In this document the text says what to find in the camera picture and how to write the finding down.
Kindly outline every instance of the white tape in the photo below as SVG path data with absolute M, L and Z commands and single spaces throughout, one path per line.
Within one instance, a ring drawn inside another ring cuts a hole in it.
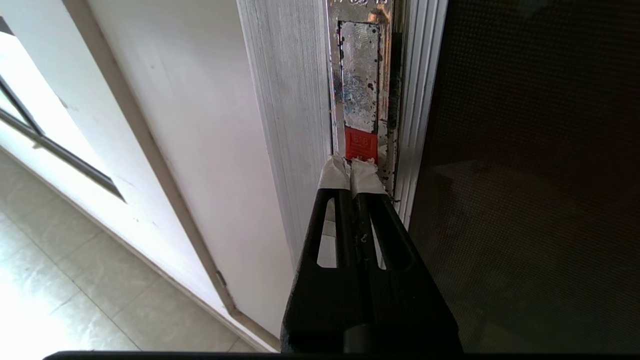
M 349 185 L 349 173 L 344 164 L 344 158 L 339 155 L 329 155 L 329 160 L 322 167 L 320 173 L 319 189 L 347 189 Z
M 351 160 L 351 194 L 355 197 L 358 193 L 385 193 L 373 159 Z

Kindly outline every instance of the white wall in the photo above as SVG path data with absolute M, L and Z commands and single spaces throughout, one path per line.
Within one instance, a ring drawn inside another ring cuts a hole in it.
M 101 71 L 61 1 L 0 0 L 0 13 L 101 157 L 128 205 L 7 131 L 0 145 L 211 307 L 224 311 Z
M 236 306 L 279 335 L 293 266 L 236 2 L 90 4 Z

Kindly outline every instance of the metal strike plate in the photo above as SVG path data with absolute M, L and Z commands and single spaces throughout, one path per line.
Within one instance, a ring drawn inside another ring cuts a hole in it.
M 327 1 L 333 153 L 363 160 L 374 158 L 380 178 L 390 192 L 397 125 L 394 119 L 389 126 L 396 1 Z

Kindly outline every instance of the grime spot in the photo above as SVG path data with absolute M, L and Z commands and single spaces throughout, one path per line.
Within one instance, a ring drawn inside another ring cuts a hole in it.
M 69 107 L 67 106 L 67 103 L 63 99 L 60 99 L 60 96 L 58 96 L 58 100 L 60 100 L 60 103 L 62 103 L 62 106 L 64 106 L 65 109 L 69 109 Z

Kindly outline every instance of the door frame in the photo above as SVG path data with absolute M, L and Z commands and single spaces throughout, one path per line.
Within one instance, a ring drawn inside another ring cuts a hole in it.
M 325 0 L 237 0 L 294 268 L 332 153 Z M 447 0 L 406 0 L 396 209 L 409 227 Z

